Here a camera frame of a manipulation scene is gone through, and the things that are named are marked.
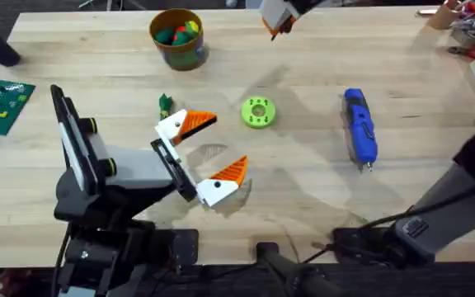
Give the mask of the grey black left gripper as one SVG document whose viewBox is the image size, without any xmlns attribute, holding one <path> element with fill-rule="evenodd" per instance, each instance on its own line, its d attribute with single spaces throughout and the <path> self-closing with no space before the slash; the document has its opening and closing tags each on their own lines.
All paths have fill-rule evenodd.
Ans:
<svg viewBox="0 0 475 297">
<path fill-rule="evenodd" d="M 55 188 L 54 217 L 76 225 L 127 225 L 174 191 L 185 200 L 198 196 L 208 207 L 218 204 L 242 185 L 247 155 L 195 186 L 164 143 L 177 146 L 216 121 L 212 112 L 179 110 L 158 122 L 160 139 L 150 149 L 133 149 L 104 144 L 89 130 L 90 118 L 60 120 L 66 170 Z"/>
</svg>

